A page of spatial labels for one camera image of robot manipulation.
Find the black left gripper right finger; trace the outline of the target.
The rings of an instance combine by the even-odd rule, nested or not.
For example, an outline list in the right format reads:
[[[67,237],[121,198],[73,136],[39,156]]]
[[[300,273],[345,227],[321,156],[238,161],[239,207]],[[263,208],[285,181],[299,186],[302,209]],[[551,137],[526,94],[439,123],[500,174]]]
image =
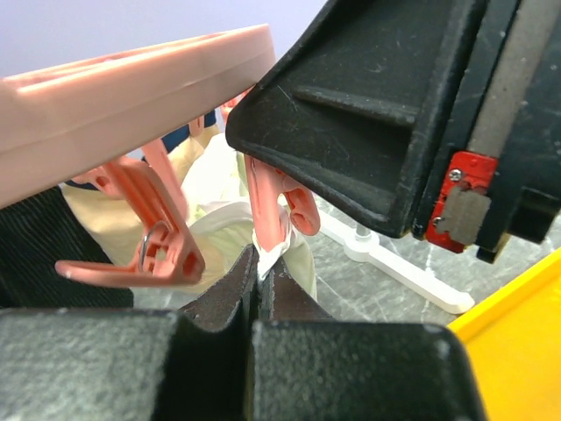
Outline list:
[[[464,347],[434,324],[332,319],[277,263],[259,285],[252,420],[483,420]]]

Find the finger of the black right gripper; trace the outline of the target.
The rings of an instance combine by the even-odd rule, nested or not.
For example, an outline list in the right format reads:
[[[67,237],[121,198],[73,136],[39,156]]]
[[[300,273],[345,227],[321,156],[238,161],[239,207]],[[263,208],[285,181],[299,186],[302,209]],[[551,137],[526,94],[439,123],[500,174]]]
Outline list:
[[[408,232],[484,1],[329,1],[228,118],[230,146]]]

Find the pink round clip hanger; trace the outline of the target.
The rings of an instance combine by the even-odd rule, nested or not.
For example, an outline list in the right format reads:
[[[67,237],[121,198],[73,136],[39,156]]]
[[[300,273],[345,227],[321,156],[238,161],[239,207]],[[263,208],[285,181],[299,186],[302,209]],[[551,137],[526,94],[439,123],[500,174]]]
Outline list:
[[[71,179],[119,193],[144,226],[130,264],[60,260],[56,271],[104,287],[198,283],[205,263],[162,137],[201,131],[274,62],[269,27],[255,25],[4,78],[2,206]]]

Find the pale green white underwear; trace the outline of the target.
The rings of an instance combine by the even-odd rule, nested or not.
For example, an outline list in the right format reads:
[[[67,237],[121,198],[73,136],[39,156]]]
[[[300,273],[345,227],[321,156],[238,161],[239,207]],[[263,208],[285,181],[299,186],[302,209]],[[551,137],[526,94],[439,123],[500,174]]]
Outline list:
[[[187,172],[181,188],[189,201],[187,224],[202,252],[206,268],[201,281],[180,290],[196,298],[222,278],[248,245],[257,245],[249,196],[245,191],[245,164],[222,133],[211,138],[201,157]],[[312,252],[289,221],[288,208],[279,211],[288,235],[272,252],[258,246],[258,274],[263,275],[281,257],[295,281],[317,299]]]

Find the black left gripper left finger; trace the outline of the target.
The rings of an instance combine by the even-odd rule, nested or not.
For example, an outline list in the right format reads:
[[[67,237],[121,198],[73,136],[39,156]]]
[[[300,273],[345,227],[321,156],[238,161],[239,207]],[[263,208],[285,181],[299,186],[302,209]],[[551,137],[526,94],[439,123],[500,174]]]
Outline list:
[[[186,310],[5,310],[4,420],[239,420],[257,254]]]

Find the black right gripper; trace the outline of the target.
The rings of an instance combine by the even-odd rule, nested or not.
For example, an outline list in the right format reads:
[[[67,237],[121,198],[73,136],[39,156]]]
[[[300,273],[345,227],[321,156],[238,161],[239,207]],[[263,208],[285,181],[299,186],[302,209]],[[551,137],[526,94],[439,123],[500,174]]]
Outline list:
[[[411,228],[493,262],[560,212],[560,4],[489,1]]]

